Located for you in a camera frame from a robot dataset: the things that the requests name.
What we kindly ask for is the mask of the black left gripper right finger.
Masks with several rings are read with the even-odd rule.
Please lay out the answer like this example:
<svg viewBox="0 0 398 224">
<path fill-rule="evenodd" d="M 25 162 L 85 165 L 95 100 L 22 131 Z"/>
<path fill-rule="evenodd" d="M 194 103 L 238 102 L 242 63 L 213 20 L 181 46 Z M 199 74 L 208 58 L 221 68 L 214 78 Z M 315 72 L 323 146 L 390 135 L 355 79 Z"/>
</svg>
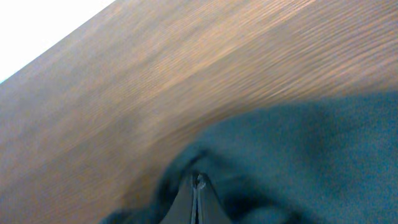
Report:
<svg viewBox="0 0 398 224">
<path fill-rule="evenodd" d="M 232 224 L 205 174 L 197 177 L 197 223 Z"/>
</svg>

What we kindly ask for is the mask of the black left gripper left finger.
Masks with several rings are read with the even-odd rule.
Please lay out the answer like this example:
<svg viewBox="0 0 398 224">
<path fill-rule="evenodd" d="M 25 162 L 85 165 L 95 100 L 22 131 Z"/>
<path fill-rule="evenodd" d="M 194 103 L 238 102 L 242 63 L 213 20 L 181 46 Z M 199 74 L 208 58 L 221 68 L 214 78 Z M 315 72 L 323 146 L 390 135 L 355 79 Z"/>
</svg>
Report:
<svg viewBox="0 0 398 224">
<path fill-rule="evenodd" d="M 166 216 L 160 224 L 196 224 L 197 218 L 197 177 L 187 177 L 178 189 Z"/>
</svg>

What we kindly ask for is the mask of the black garment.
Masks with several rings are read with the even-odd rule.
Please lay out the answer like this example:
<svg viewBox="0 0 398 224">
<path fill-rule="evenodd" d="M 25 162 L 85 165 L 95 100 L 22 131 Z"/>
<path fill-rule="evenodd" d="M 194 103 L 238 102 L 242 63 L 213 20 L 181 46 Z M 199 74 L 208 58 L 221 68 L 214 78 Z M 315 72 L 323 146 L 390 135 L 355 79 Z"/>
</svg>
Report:
<svg viewBox="0 0 398 224">
<path fill-rule="evenodd" d="M 169 164 L 150 203 L 105 223 L 160 223 L 205 174 L 232 223 L 396 223 L 397 93 L 258 109 L 216 123 Z"/>
</svg>

